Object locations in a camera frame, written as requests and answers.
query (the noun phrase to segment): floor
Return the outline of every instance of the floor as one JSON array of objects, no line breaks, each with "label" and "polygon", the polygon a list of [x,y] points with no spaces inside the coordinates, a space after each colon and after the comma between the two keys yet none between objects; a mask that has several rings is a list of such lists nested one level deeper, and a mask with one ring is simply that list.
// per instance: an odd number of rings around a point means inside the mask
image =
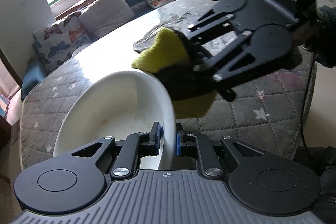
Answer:
[{"label": "floor", "polygon": [[[304,135],[308,146],[336,147],[336,68],[318,65],[314,95],[305,126]],[[21,91],[11,100],[7,115],[16,127],[21,115]],[[18,216],[21,209],[12,191],[16,176],[20,173],[19,144],[16,136],[0,151],[0,173],[11,180],[0,180],[0,224],[6,224]]]},{"label": "floor", "polygon": [[318,64],[304,136],[307,146],[336,147],[336,67]]}]

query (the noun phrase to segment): dark sleeve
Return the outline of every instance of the dark sleeve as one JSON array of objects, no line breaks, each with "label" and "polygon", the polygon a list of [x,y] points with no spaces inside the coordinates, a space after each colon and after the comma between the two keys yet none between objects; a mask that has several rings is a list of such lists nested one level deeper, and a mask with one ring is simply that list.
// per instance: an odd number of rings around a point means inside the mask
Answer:
[{"label": "dark sleeve", "polygon": [[305,47],[315,52],[318,63],[332,68],[336,65],[336,7],[322,6],[316,10],[316,15],[323,27],[306,41]]},{"label": "dark sleeve", "polygon": [[326,224],[336,223],[336,165],[327,167],[322,176],[321,193],[313,213]]}]

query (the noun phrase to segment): round pad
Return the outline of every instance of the round pad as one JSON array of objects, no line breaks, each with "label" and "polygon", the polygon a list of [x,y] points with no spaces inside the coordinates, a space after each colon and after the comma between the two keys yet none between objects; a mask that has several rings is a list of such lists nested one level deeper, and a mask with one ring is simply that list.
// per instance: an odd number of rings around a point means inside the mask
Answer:
[{"label": "round pad", "polygon": [[232,13],[245,5],[246,0],[222,0],[219,1],[213,8],[215,13]]},{"label": "round pad", "polygon": [[95,162],[94,157],[64,153],[35,164],[17,177],[15,195],[24,208],[39,214],[76,212],[95,202],[106,188]]},{"label": "round pad", "polygon": [[292,189],[296,185],[296,178],[285,170],[271,169],[259,174],[258,182],[267,190],[283,192]]},{"label": "round pad", "polygon": [[292,35],[283,26],[265,25],[251,36],[250,53],[257,60],[273,60],[284,56],[292,50]]},{"label": "round pad", "polygon": [[60,192],[74,186],[77,176],[68,170],[51,170],[43,173],[37,182],[46,191]]}]

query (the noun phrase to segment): ridged grip surface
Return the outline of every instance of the ridged grip surface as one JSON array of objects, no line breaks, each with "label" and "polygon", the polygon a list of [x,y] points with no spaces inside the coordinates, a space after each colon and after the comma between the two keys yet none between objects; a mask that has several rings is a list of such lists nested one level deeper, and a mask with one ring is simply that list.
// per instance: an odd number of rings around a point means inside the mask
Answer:
[{"label": "ridged grip surface", "polygon": [[322,222],[311,212],[291,217],[269,217],[251,212],[230,196],[223,182],[204,179],[196,170],[140,170],[132,179],[112,183],[107,193],[87,209],[63,216],[42,216],[24,211],[12,223],[317,224]]}]

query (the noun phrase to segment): crosshair marking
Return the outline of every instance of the crosshair marking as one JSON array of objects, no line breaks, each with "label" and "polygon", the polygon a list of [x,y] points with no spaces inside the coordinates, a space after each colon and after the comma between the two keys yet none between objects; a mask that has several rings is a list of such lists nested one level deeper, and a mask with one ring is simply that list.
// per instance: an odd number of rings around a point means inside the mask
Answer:
[{"label": "crosshair marking", "polygon": [[171,176],[172,176],[172,174],[171,174],[171,173],[168,173],[168,172],[166,172],[166,173],[164,173],[164,174],[163,174],[163,176],[164,176],[165,178],[168,178],[168,177],[171,177]]}]

